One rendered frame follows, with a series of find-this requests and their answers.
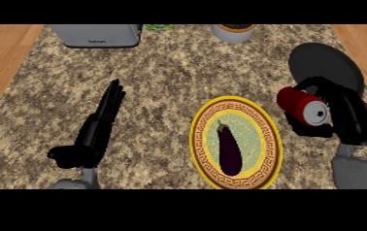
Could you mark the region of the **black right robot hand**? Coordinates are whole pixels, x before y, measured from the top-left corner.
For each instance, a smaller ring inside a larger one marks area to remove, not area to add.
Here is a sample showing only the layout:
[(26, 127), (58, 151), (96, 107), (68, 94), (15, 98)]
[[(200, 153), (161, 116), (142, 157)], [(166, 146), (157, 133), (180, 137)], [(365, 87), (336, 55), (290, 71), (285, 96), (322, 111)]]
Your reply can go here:
[(287, 122), (299, 136), (331, 138), (337, 135), (346, 145), (367, 146), (367, 106), (356, 92), (321, 76), (306, 78), (294, 90), (317, 87), (315, 96), (328, 105), (333, 124), (308, 126), (285, 114)]

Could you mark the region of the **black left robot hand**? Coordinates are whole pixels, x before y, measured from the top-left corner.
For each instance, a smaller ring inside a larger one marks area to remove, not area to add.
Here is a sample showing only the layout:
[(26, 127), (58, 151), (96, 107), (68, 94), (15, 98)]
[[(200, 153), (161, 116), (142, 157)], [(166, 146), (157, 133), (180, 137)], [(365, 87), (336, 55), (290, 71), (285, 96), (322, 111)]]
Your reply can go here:
[(126, 92), (118, 80), (112, 80), (100, 99), (96, 112), (86, 118), (72, 146), (53, 147), (47, 157), (56, 161), (58, 167), (95, 168), (103, 158), (115, 116)]

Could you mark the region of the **red can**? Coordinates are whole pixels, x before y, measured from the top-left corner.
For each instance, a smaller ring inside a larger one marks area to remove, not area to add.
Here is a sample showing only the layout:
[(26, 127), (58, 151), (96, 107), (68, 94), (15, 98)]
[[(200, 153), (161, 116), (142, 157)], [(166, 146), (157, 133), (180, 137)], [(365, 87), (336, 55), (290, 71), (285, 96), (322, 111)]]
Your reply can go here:
[(319, 126), (327, 122), (327, 104), (312, 94), (296, 90), (293, 87), (284, 87), (278, 91), (277, 104), (303, 125)]

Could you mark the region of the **black pan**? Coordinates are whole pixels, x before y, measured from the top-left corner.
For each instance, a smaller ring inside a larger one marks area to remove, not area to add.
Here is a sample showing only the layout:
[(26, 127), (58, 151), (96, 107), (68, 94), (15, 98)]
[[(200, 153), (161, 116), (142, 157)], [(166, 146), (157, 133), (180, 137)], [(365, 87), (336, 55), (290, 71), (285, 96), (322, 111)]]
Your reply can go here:
[(297, 83), (306, 78), (321, 76), (362, 95), (364, 77), (361, 70), (346, 54), (331, 46), (319, 43), (297, 45), (290, 53), (288, 66)]

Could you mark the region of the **yellow patterned plate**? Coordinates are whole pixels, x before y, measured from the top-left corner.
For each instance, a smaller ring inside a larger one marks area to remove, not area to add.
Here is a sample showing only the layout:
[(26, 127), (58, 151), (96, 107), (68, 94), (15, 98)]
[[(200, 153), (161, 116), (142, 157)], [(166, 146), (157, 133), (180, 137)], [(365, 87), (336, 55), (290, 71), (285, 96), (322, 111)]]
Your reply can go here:
[(268, 113), (248, 99), (220, 96), (201, 106), (189, 148), (213, 187), (260, 189), (274, 182), (282, 161), (281, 138)]

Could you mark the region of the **purple eggplant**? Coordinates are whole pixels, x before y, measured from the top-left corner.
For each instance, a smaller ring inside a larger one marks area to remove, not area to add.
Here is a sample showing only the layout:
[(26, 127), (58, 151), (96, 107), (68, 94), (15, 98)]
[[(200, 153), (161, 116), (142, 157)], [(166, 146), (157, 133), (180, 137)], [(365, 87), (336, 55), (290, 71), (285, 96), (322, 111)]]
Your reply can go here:
[(243, 169), (243, 156), (237, 140), (226, 124), (219, 123), (216, 132), (219, 140), (220, 170), (226, 176), (237, 176)]

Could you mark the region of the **grey toaster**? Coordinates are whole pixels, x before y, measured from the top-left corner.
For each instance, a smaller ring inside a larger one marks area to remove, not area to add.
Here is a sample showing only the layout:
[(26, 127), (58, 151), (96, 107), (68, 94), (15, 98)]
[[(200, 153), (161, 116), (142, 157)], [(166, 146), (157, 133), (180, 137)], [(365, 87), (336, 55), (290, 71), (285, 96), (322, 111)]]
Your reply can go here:
[(140, 42), (140, 24), (52, 24), (50, 28), (68, 48), (133, 48)]

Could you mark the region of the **green packet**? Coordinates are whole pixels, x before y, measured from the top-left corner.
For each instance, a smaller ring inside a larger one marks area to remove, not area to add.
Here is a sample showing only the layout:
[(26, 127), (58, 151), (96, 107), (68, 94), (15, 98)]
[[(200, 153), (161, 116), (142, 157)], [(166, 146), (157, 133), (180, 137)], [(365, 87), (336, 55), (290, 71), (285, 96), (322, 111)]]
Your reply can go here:
[(145, 28), (149, 31), (173, 30), (174, 29), (174, 24), (145, 24)]

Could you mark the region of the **white plant pot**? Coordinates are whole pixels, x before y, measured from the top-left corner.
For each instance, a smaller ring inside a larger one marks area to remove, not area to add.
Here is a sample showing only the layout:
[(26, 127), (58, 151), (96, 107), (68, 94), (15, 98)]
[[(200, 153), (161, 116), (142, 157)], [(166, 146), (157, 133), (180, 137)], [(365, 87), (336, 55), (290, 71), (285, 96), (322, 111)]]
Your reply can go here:
[(213, 24), (210, 26), (213, 36), (229, 44), (243, 43), (253, 35), (254, 25), (251, 24), (247, 28), (232, 29), (223, 24)]

